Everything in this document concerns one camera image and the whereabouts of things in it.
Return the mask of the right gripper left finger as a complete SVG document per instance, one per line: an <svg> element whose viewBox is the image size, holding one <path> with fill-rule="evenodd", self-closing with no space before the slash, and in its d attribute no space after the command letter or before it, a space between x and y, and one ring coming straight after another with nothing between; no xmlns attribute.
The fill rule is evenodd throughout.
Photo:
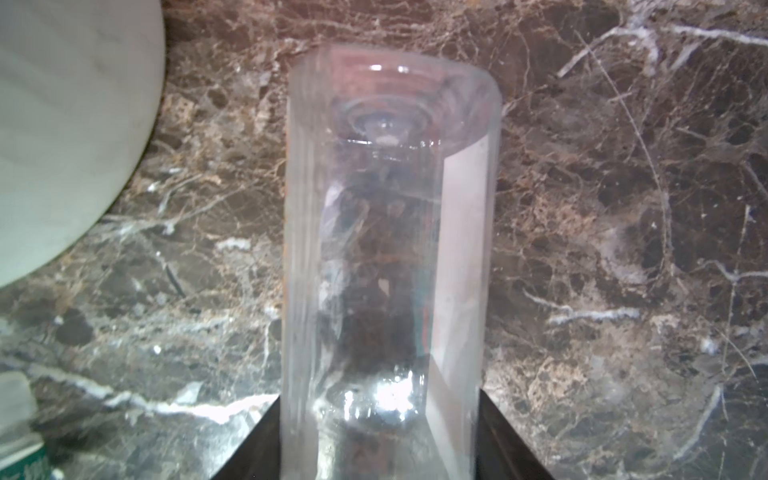
<svg viewBox="0 0 768 480"><path fill-rule="evenodd" d="M280 397L277 397L212 480L279 480L280 464Z"/></svg>

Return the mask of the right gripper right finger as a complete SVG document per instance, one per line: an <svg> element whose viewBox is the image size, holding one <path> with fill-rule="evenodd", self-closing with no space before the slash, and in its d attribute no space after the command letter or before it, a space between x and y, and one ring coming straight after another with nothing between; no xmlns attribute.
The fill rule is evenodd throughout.
<svg viewBox="0 0 768 480"><path fill-rule="evenodd" d="M476 433L478 480L553 480L484 390L480 390Z"/></svg>

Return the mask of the green neck bottle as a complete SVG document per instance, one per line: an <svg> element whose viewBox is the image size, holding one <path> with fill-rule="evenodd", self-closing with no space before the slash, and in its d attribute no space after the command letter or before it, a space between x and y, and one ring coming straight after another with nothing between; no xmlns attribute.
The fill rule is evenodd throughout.
<svg viewBox="0 0 768 480"><path fill-rule="evenodd" d="M1 374L1 478L50 480L52 468L42 436L31 422L38 412L27 377Z"/></svg>
<svg viewBox="0 0 768 480"><path fill-rule="evenodd" d="M329 44L289 75L284 479L471 479L502 98Z"/></svg>

